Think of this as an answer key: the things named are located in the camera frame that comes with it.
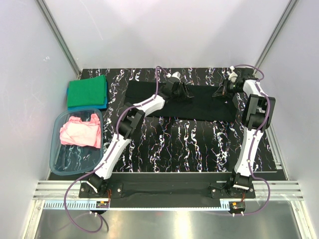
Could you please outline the black t shirt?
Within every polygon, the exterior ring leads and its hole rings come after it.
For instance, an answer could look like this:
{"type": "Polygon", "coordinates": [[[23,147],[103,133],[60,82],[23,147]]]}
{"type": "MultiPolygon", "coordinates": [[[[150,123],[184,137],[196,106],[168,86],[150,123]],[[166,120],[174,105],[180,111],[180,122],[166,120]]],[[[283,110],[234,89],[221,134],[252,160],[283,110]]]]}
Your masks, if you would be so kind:
{"type": "MultiPolygon", "coordinates": [[[[230,98],[213,98],[217,90],[214,86],[187,86],[194,97],[190,100],[170,100],[152,117],[171,117],[182,120],[235,121],[238,112],[230,98]]],[[[125,93],[124,102],[136,104],[151,97],[156,90],[155,82],[130,81],[125,93]]]]}

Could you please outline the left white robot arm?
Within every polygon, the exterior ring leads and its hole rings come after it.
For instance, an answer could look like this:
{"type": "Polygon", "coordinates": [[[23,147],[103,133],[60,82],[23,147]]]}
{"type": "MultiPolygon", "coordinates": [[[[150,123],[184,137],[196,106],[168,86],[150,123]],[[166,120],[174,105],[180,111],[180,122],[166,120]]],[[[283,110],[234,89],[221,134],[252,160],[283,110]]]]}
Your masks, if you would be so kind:
{"type": "Polygon", "coordinates": [[[96,197],[103,197],[107,193],[108,185],[105,181],[111,177],[115,164],[133,136],[140,132],[146,116],[161,110],[169,100],[186,101],[193,97],[185,83],[173,78],[163,86],[156,87],[156,92],[146,100],[135,104],[126,103],[107,151],[86,180],[90,191],[96,197]]]}

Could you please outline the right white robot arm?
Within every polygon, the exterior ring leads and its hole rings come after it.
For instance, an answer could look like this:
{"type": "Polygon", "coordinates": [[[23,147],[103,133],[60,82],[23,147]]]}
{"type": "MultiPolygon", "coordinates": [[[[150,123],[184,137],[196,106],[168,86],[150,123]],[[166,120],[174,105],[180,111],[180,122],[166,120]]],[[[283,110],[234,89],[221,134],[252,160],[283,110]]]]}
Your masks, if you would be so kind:
{"type": "Polygon", "coordinates": [[[270,126],[276,103],[275,98],[268,96],[262,90],[256,78],[236,82],[224,80],[213,97],[231,98],[235,93],[245,93],[248,101],[242,115],[244,133],[241,151],[232,175],[225,185],[225,191],[234,198],[249,192],[252,187],[257,149],[265,130],[270,126]]]}

